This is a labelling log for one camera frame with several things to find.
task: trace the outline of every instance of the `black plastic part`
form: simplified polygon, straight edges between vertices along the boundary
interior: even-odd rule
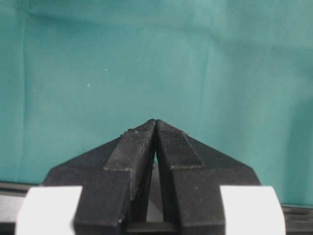
[[[282,206],[286,230],[290,235],[313,235],[313,208]]]
[[[123,222],[145,221],[155,124],[149,120],[49,172],[45,186],[83,186],[74,218],[76,234],[120,234]]]
[[[0,181],[0,195],[23,197],[29,188],[33,186],[36,185]]]
[[[178,233],[178,229],[173,223],[132,223],[128,225],[125,233],[141,235],[174,235]]]
[[[161,120],[156,129],[164,220],[183,235],[224,235],[220,185],[260,185],[253,169]]]

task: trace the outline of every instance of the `teal fabric backdrop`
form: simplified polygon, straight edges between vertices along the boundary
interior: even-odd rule
[[[313,1],[0,0],[0,180],[150,118],[313,205]]]

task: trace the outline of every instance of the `white block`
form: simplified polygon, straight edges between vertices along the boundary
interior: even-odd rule
[[[221,186],[226,235],[285,235],[285,219],[273,187]]]
[[[0,195],[0,223],[15,223],[24,197]]]
[[[82,186],[35,187],[24,200],[15,235],[75,235],[73,220]]]

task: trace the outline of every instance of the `textured surface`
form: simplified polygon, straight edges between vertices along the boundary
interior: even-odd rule
[[[48,173],[45,186],[83,186],[77,234],[120,234],[122,223],[146,221],[155,125],[151,119]]]
[[[161,118],[313,204],[313,1],[0,0],[0,179]]]
[[[159,161],[164,221],[179,224],[183,235],[224,235],[225,215],[220,185],[259,185],[253,169],[235,159],[187,136],[182,131],[157,120],[159,137],[156,156]],[[177,162],[176,136],[186,138],[201,166],[188,161],[184,167],[174,167]],[[179,159],[189,159],[190,151],[179,152]]]

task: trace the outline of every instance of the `pointed tip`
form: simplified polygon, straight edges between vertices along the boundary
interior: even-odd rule
[[[134,130],[137,131],[154,131],[156,126],[156,120],[155,119],[149,119],[145,123],[141,124],[140,126],[137,126],[134,128]]]
[[[165,132],[183,132],[182,130],[164,122],[163,120],[156,120],[156,130]]]

